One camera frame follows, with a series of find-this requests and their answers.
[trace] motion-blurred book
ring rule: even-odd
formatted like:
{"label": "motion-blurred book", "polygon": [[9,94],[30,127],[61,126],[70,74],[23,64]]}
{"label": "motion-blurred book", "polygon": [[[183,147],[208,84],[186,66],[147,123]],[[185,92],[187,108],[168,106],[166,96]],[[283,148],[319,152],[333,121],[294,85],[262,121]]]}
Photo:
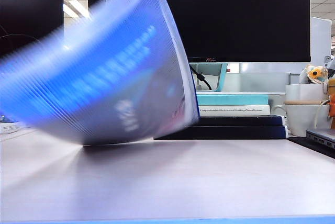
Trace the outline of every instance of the motion-blurred book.
{"label": "motion-blurred book", "polygon": [[166,0],[107,0],[0,63],[1,111],[80,144],[160,137],[198,120]]}

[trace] ceiling light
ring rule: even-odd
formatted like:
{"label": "ceiling light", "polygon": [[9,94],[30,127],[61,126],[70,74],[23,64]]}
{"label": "ceiling light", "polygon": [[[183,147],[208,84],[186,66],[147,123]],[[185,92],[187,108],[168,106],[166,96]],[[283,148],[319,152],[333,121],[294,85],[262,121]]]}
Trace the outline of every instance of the ceiling light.
{"label": "ceiling light", "polygon": [[63,4],[63,10],[65,13],[67,13],[69,16],[73,17],[73,18],[78,18],[79,16],[72,10],[69,8],[68,5]]}
{"label": "ceiling light", "polygon": [[84,17],[89,18],[90,17],[90,13],[88,12],[88,10],[77,0],[71,0],[69,1],[69,3],[71,3],[71,5],[80,12],[80,14],[82,14]]}

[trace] stuffed toy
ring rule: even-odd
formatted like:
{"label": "stuffed toy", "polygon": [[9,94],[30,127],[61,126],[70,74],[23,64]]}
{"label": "stuffed toy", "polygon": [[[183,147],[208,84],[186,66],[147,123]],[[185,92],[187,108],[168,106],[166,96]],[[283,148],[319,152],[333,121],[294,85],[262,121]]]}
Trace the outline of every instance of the stuffed toy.
{"label": "stuffed toy", "polygon": [[299,76],[300,84],[324,84],[328,81],[328,70],[323,66],[307,65]]}

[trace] monitor logo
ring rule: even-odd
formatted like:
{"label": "monitor logo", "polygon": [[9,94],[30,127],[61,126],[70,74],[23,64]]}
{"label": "monitor logo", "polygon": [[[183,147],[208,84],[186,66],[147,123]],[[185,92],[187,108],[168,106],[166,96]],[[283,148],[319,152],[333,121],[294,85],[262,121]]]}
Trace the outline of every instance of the monitor logo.
{"label": "monitor logo", "polygon": [[207,58],[206,62],[216,62],[216,58]]}

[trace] stack of books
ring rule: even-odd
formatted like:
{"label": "stack of books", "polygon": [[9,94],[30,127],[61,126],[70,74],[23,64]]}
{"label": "stack of books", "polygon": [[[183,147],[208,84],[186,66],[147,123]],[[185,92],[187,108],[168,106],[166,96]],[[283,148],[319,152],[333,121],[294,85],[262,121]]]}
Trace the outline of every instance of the stack of books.
{"label": "stack of books", "polygon": [[201,92],[197,94],[200,116],[268,116],[269,97],[258,93]]}
{"label": "stack of books", "polygon": [[283,116],[270,115],[266,94],[197,94],[200,121],[159,139],[286,139]]}

